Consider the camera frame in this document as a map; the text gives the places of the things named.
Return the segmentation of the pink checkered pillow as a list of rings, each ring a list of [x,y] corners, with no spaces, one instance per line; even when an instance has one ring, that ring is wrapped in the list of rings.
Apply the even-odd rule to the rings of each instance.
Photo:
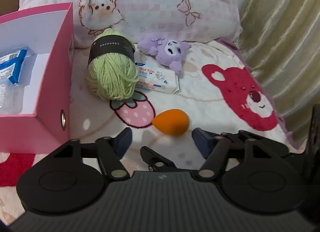
[[[20,8],[71,2],[75,45],[87,48],[106,29],[138,42],[144,34],[206,43],[237,41],[238,0],[20,0]]]

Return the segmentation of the purple plush toy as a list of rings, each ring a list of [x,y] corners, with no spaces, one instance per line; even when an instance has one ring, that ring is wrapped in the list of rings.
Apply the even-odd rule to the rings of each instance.
[[[137,48],[143,54],[153,56],[160,65],[168,67],[177,76],[182,76],[182,61],[191,45],[160,34],[146,34],[137,43]]]

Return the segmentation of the blue wipes packet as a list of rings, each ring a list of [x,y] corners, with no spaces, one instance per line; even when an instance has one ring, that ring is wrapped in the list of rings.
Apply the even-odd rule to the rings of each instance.
[[[14,49],[1,57],[0,77],[1,80],[8,79],[12,85],[18,85],[20,75],[28,54],[28,47]]]

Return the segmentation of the green yarn ball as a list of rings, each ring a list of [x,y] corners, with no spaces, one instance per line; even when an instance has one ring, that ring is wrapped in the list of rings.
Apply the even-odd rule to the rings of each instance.
[[[139,80],[135,51],[135,45],[114,29],[97,36],[89,51],[88,90],[107,101],[130,98]]]

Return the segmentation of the white tissue pack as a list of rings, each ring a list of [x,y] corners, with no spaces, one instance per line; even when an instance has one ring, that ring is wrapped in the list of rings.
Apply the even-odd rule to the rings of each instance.
[[[153,57],[144,55],[139,50],[136,50],[135,65],[139,75],[139,81],[136,84],[137,88],[168,95],[180,90],[176,73],[170,69],[163,68]]]

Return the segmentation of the orange makeup sponge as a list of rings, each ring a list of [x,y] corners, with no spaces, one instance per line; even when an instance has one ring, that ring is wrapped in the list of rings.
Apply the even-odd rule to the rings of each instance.
[[[180,109],[170,109],[158,114],[152,125],[160,132],[169,136],[181,136],[189,128],[189,117]]]

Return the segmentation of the pink cardboard box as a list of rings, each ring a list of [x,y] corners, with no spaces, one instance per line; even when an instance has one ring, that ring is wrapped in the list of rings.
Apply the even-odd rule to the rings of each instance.
[[[1,55],[29,48],[16,110],[1,116],[1,151],[48,154],[69,140],[73,6],[58,3],[1,16]]]

